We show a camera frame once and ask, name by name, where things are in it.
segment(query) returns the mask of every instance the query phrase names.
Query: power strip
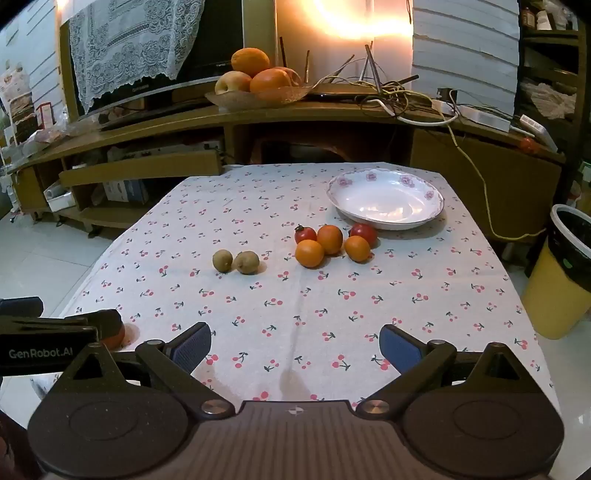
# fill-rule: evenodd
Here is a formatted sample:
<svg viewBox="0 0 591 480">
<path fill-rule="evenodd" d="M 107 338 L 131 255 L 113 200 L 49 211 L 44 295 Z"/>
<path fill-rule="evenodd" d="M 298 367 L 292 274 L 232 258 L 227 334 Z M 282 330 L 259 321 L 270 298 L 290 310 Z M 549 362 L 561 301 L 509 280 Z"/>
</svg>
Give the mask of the power strip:
<svg viewBox="0 0 591 480">
<path fill-rule="evenodd" d="M 437 112 L 441 112 L 443 115 L 455 115 L 453 106 L 451 106 L 449 103 L 442 102 L 441 100 L 431 100 L 431 107 Z M 493 113 L 483 112 L 465 105 L 459 105 L 457 109 L 459 110 L 461 116 L 472 120 L 474 123 L 485 125 L 486 127 L 491 127 L 505 133 L 509 131 L 509 127 L 511 126 L 511 122 L 509 122 L 509 120 L 500 118 Z"/>
</svg>

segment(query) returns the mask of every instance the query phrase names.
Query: tv stand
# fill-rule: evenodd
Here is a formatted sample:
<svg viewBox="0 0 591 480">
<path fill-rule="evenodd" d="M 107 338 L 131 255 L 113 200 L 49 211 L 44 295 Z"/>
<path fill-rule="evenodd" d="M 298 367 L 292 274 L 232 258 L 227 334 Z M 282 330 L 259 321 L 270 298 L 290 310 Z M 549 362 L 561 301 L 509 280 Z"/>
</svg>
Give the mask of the tv stand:
<svg viewBox="0 0 591 480">
<path fill-rule="evenodd" d="M 418 122 L 440 120 L 434 112 L 412 107 L 405 116 Z M 564 155 L 544 147 L 535 156 L 526 155 L 518 150 L 522 136 L 466 119 L 456 120 L 451 127 L 458 143 L 486 180 L 495 229 L 515 237 L 542 229 L 564 165 Z M 199 131 L 205 136 L 223 136 L 225 150 L 161 154 L 72 169 L 79 161 L 78 154 L 93 149 L 176 132 L 187 132 L 196 138 Z M 457 192 L 485 235 L 495 239 L 486 215 L 482 182 L 450 143 L 447 129 L 413 128 L 385 112 L 362 111 L 351 103 L 303 100 L 282 108 L 240 112 L 220 112 L 217 106 L 210 105 L 108 131 L 93 131 L 31 157 L 13 173 L 13 184 L 25 213 L 37 215 L 48 211 L 43 190 L 59 179 L 72 191 L 76 206 L 57 212 L 57 216 L 79 220 L 91 230 L 94 226 L 128 228 L 151 204 L 105 202 L 93 206 L 90 196 L 97 183 L 218 175 L 223 171 L 222 159 L 227 164 L 257 163 L 261 161 L 256 153 L 262 151 L 262 143 L 277 141 L 345 151 L 349 155 L 340 156 L 348 157 L 347 161 L 389 161 L 438 171 Z M 271 159 L 274 163 L 285 160 L 288 159 Z"/>
</svg>

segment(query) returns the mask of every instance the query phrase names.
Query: kiwi fruit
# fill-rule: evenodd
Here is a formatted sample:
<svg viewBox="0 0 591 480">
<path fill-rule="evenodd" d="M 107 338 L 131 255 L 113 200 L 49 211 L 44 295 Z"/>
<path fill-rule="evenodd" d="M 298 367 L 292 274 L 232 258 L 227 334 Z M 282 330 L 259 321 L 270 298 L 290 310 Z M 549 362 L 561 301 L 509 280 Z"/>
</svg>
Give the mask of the kiwi fruit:
<svg viewBox="0 0 591 480">
<path fill-rule="evenodd" d="M 218 250 L 213 254 L 213 267 L 221 273 L 229 272 L 232 269 L 232 260 L 232 254 L 228 250 Z"/>
<path fill-rule="evenodd" d="M 250 275 L 258 270 L 261 261 L 254 252 L 240 252 L 234 259 L 234 266 L 243 275 Z"/>
</svg>

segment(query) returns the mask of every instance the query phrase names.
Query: yellow trash can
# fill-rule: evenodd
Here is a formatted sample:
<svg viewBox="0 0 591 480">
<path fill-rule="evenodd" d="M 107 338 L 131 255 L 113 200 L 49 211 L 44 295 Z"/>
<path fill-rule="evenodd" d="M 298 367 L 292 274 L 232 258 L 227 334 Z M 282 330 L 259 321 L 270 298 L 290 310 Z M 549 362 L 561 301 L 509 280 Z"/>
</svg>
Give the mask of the yellow trash can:
<svg viewBox="0 0 591 480">
<path fill-rule="evenodd" d="M 554 205 L 548 240 L 523 294 L 536 332 L 556 340 L 591 307 L 591 218 Z"/>
</svg>

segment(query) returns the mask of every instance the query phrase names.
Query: floor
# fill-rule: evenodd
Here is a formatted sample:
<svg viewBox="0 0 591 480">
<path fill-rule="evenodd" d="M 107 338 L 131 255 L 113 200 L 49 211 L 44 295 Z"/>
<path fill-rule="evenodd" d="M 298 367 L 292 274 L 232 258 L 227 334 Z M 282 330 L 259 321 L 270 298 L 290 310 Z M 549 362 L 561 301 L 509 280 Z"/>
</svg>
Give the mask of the floor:
<svg viewBox="0 0 591 480">
<path fill-rule="evenodd" d="M 59 316 L 90 272 L 90 267 L 121 233 L 105 229 L 89 239 L 82 226 L 56 227 L 55 222 L 33 224 L 28 216 L 0 219 L 0 297 L 39 296 L 44 316 Z M 527 285 L 523 269 L 507 266 L 521 293 Z M 575 480 L 591 467 L 591 322 L 580 322 L 561 340 L 541 338 L 566 427 L 564 445 L 554 464 L 555 480 Z M 0 387 L 0 409 L 23 426 L 39 399 L 28 377 L 5 378 Z"/>
</svg>

